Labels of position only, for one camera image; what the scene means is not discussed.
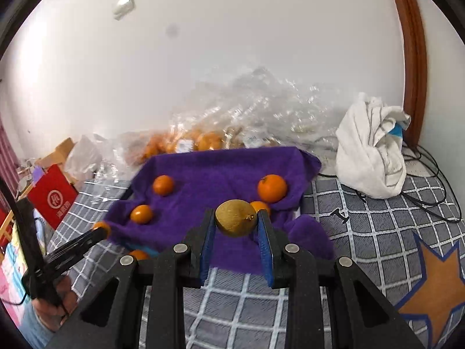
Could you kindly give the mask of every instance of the human hand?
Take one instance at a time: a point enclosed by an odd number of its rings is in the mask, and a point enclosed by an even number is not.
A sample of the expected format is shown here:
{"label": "human hand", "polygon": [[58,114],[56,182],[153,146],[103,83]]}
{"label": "human hand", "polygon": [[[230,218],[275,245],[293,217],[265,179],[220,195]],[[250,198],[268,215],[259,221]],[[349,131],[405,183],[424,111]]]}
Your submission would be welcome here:
{"label": "human hand", "polygon": [[[63,300],[66,311],[71,314],[76,308],[78,301],[78,296],[71,290],[71,279],[68,276],[63,277],[56,289]],[[42,324],[52,332],[56,332],[67,319],[66,312],[62,306],[53,306],[46,300],[34,299],[32,306]]]}

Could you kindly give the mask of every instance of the triangular cutout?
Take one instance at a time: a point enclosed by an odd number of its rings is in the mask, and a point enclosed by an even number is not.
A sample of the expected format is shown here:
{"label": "triangular cutout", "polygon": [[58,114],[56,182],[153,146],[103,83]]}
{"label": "triangular cutout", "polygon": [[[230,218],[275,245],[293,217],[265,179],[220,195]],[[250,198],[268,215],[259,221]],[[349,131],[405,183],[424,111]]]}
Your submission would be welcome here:
{"label": "triangular cutout", "polygon": [[104,327],[108,323],[113,300],[118,289],[119,280],[112,278],[96,296],[94,301],[81,313],[81,319],[86,323]]}
{"label": "triangular cutout", "polygon": [[357,294],[357,300],[359,301],[365,327],[373,328],[377,325],[386,323],[389,320],[389,316],[376,302],[375,298],[373,298],[366,287],[360,281],[355,281],[353,286]]}

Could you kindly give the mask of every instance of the checkered fabric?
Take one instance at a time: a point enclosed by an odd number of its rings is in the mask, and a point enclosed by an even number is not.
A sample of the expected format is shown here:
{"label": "checkered fabric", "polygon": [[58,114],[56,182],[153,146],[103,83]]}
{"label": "checkered fabric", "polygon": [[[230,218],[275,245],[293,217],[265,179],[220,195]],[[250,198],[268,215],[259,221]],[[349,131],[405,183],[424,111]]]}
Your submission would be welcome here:
{"label": "checkered fabric", "polygon": [[[52,238],[54,249],[89,230],[108,211],[128,183],[106,188],[85,183],[70,212]],[[408,177],[404,190],[426,201],[442,199],[443,189],[434,178]],[[418,251],[412,232],[443,255],[460,240],[462,266],[465,225],[447,224],[424,213],[404,197],[373,200],[357,195],[336,179],[317,179],[306,191],[301,213],[314,216],[333,240],[337,256],[349,256],[365,271],[392,304],[396,304],[421,278]],[[457,216],[453,203],[447,201],[433,209],[441,216]],[[93,247],[70,271],[73,289],[79,297],[94,286],[126,251],[103,241]],[[145,347],[150,288],[142,316],[139,347]],[[287,319],[287,290],[271,290],[262,276],[237,274],[212,268],[201,289],[184,289],[185,333],[187,349],[284,347]],[[331,328],[327,299],[321,289],[325,347],[331,348]],[[459,322],[457,311],[448,323],[443,344]],[[427,344],[424,322],[409,322],[420,340]]]}

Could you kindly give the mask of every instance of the red box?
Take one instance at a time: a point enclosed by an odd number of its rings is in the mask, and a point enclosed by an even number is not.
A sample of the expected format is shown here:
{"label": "red box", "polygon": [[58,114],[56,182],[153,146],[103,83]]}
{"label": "red box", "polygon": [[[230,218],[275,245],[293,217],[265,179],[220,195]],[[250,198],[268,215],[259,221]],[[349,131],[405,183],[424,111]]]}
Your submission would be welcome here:
{"label": "red box", "polygon": [[34,207],[44,219],[57,229],[68,210],[71,208],[78,193],[54,164],[27,195]]}

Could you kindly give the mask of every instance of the white towel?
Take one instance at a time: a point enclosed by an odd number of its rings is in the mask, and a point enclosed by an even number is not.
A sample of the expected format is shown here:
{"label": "white towel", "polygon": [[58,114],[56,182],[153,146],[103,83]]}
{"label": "white towel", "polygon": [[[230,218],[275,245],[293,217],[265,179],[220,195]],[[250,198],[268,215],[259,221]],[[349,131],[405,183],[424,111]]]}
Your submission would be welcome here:
{"label": "white towel", "polygon": [[386,106],[380,98],[361,93],[336,131],[336,173],[342,184],[372,198],[400,194],[407,171],[402,131],[393,130],[396,123],[405,130],[410,116],[400,106]]}

